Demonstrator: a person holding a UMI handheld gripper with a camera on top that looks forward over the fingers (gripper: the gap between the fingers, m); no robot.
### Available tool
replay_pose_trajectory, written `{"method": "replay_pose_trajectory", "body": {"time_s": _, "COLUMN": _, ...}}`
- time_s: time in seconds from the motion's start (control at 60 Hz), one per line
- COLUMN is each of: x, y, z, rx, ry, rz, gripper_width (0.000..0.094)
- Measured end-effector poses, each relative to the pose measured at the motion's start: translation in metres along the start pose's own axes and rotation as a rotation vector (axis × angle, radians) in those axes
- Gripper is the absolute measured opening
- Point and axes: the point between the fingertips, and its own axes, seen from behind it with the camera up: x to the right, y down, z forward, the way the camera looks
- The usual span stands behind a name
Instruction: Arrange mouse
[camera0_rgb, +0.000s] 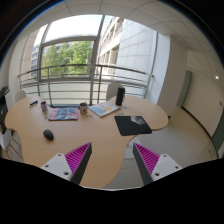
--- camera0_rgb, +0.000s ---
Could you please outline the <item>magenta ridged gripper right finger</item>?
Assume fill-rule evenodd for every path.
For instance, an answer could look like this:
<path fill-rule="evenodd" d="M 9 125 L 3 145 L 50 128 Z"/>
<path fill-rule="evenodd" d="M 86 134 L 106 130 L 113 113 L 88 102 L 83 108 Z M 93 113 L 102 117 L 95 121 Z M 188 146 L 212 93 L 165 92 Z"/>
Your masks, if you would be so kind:
<path fill-rule="evenodd" d="M 133 154 L 145 185 L 182 169 L 169 155 L 159 155 L 137 143 L 133 144 Z"/>

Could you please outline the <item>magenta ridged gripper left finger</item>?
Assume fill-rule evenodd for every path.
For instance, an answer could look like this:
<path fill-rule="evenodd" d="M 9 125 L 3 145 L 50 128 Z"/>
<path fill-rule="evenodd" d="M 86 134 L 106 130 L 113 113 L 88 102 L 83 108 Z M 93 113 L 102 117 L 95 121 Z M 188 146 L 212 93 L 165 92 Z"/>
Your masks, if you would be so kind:
<path fill-rule="evenodd" d="M 91 154 L 92 145 L 87 143 L 66 154 L 57 153 L 42 166 L 42 169 L 79 185 Z"/>

